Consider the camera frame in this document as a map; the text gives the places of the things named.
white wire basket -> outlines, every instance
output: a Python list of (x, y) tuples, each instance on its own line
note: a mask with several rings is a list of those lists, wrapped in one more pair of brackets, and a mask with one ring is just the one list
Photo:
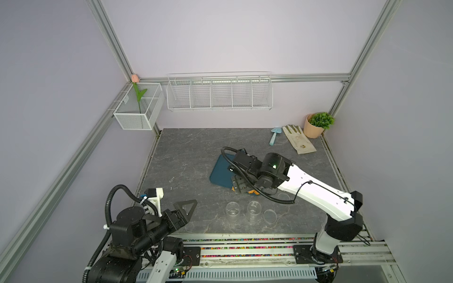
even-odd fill
[(271, 109), (270, 76), (169, 80), (167, 104), (171, 111)]
[(152, 130), (165, 100), (162, 86), (147, 82), (138, 82), (137, 86), (139, 90), (148, 89), (140, 104), (131, 84), (113, 115), (124, 130)]

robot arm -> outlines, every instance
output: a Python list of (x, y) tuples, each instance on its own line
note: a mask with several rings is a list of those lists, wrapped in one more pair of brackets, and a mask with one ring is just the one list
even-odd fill
[[(180, 201), (173, 204), (175, 210), (169, 209), (160, 212), (154, 207), (154, 215), (146, 214), (141, 206), (132, 206), (121, 211), (116, 221), (111, 221), (110, 203), (118, 189), (123, 189), (135, 202), (143, 206), (154, 207), (146, 198), (135, 197), (124, 185), (115, 186), (106, 201), (106, 220), (108, 229), (104, 240), (99, 245), (92, 259), (85, 268), (83, 283), (132, 283), (142, 267), (142, 255), (150, 262), (156, 262), (153, 273), (149, 277), (152, 282), (165, 282), (170, 269), (177, 260), (183, 257), (183, 241), (168, 235), (185, 226), (191, 219), (197, 205), (196, 200)], [(148, 190), (150, 198), (160, 198), (158, 189)], [(192, 207), (189, 212), (183, 209), (184, 205)], [(112, 237), (111, 243), (102, 256), (95, 262), (100, 251)], [(152, 246), (161, 247), (160, 255), (151, 257), (148, 251)]]
[(348, 192), (342, 192), (308, 175), (297, 165), (289, 167), (289, 181), (284, 181), (278, 188), (289, 192), (321, 208), (336, 221), (352, 218), (355, 211), (354, 198)]
[[(230, 160), (225, 149), (236, 152)], [(304, 256), (309, 261), (323, 264), (333, 257), (340, 241), (351, 241), (362, 230), (363, 219), (357, 213), (362, 206), (362, 194), (342, 192), (308, 175), (291, 160), (277, 154), (268, 153), (263, 161), (246, 154), (245, 150), (228, 147), (221, 149), (223, 157), (231, 164), (230, 171), (235, 192), (256, 190), (271, 201), (293, 204), (295, 200), (275, 199), (263, 190), (277, 188), (300, 197), (327, 213), (327, 218), (311, 249), (311, 254)]]

beige glove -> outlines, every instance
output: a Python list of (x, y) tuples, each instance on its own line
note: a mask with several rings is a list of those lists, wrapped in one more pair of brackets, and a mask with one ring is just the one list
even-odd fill
[(283, 132), (288, 138), (291, 145), (297, 151), (297, 154), (315, 152), (316, 148), (308, 140), (299, 126), (287, 125), (283, 127)]

white bracket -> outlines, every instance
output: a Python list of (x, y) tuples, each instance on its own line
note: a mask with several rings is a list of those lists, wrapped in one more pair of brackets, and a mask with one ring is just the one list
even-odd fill
[[(148, 197), (148, 201), (154, 204), (159, 212), (159, 217), (162, 217), (162, 211), (160, 210), (160, 200), (164, 197), (164, 190), (162, 188), (156, 188), (156, 197)], [(151, 213), (153, 210), (149, 206), (145, 206)]]

metal vent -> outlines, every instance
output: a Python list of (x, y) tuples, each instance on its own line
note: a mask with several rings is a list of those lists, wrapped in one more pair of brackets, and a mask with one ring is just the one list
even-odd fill
[[(150, 271), (140, 271), (137, 283), (144, 283)], [(228, 269), (192, 269), (184, 281), (257, 281), (284, 279), (316, 279), (314, 267), (286, 268), (228, 268)]]
[(148, 280), (149, 275), (151, 274), (152, 269), (141, 270), (137, 275), (136, 283), (145, 283)]

